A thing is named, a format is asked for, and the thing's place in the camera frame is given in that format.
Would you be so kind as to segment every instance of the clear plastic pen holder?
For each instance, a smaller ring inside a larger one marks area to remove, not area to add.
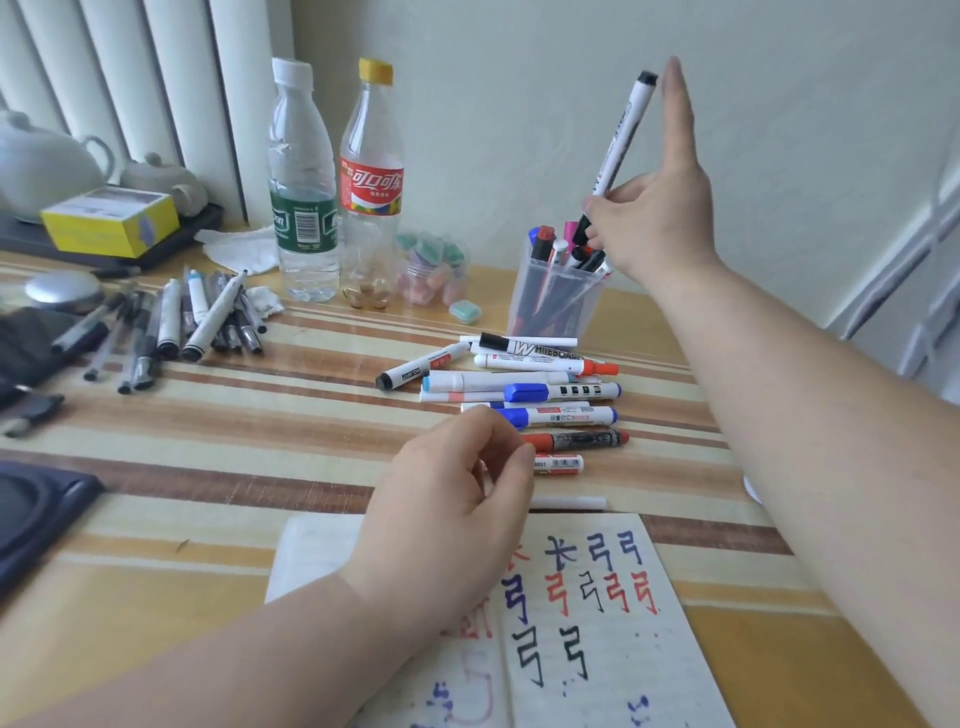
[[[606,281],[576,268],[551,266],[530,257],[525,242],[507,321],[509,336],[580,338]]]

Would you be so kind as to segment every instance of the blue marker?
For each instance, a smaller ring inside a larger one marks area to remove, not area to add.
[[[503,388],[507,402],[553,400],[613,400],[623,394],[616,382],[603,384],[508,384]]]

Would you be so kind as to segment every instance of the vertical blinds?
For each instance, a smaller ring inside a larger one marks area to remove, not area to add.
[[[293,55],[292,27],[290,0],[0,0],[0,104],[183,164],[229,224],[259,227],[270,58]]]

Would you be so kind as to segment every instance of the notebook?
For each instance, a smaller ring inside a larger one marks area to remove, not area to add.
[[[267,601],[338,569],[363,516],[287,522]],[[500,583],[352,728],[732,728],[639,516],[532,514]]]

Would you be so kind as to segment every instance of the red coca-cola label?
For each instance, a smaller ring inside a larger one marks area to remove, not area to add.
[[[340,160],[340,203],[364,215],[399,215],[403,169]]]

